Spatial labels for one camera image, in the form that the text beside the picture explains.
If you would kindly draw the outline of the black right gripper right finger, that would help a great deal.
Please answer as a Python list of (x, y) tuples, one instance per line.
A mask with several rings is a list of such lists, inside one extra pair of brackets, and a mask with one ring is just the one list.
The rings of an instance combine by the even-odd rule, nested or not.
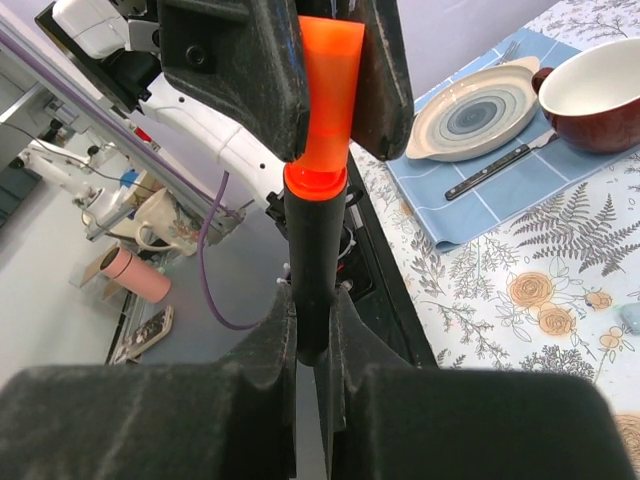
[(339, 293), (329, 320), (332, 479), (631, 479), (609, 407), (576, 376), (415, 367)]

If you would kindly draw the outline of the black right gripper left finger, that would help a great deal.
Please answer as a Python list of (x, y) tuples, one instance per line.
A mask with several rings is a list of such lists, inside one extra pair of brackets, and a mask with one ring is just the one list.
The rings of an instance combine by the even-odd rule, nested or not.
[(212, 363), (26, 369), (1, 392), (1, 475), (293, 478), (295, 370), (287, 287)]

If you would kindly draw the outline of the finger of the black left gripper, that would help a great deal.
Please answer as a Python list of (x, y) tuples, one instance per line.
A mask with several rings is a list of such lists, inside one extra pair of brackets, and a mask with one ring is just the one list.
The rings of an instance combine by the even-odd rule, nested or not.
[(413, 122), (413, 94), (395, 1), (352, 1), (349, 18), (365, 26), (352, 139), (381, 161), (401, 156)]
[(276, 157), (305, 150), (310, 91), (293, 1), (160, 1), (167, 81), (243, 125)]

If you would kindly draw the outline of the orange highlighter cap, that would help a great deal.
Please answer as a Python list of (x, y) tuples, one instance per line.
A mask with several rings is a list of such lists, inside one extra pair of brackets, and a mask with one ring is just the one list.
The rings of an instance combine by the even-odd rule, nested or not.
[(304, 154), (296, 162), (316, 172), (346, 166), (365, 26), (328, 18), (299, 18), (311, 99)]

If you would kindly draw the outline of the black orange highlighter marker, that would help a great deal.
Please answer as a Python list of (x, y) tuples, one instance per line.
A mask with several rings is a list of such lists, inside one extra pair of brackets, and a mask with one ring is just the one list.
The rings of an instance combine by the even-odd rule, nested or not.
[(301, 363), (314, 366), (329, 343), (346, 171), (317, 172), (288, 164), (284, 169), (284, 186), (297, 355)]

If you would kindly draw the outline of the light blue highlighter marker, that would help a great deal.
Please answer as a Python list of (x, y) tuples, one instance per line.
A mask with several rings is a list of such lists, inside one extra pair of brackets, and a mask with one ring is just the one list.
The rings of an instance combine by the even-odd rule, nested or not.
[(625, 326), (634, 335), (640, 334), (640, 303), (629, 303), (623, 305), (620, 310), (620, 317)]

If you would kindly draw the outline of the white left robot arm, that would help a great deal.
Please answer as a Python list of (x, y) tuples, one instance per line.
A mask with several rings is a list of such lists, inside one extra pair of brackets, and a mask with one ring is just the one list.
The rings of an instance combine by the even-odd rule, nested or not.
[(350, 138), (401, 156), (413, 96), (393, 1), (56, 1), (36, 24), (120, 110), (140, 112), (208, 151), (259, 205), (282, 188), (308, 143), (319, 26), (362, 26)]

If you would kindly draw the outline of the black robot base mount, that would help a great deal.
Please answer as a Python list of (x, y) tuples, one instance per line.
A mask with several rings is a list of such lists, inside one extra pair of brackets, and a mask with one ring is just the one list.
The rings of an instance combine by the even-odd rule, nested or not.
[(355, 244), (340, 260), (338, 281), (364, 324), (384, 343), (416, 367), (435, 367), (435, 355), (353, 158), (348, 159), (348, 196), (345, 233)]

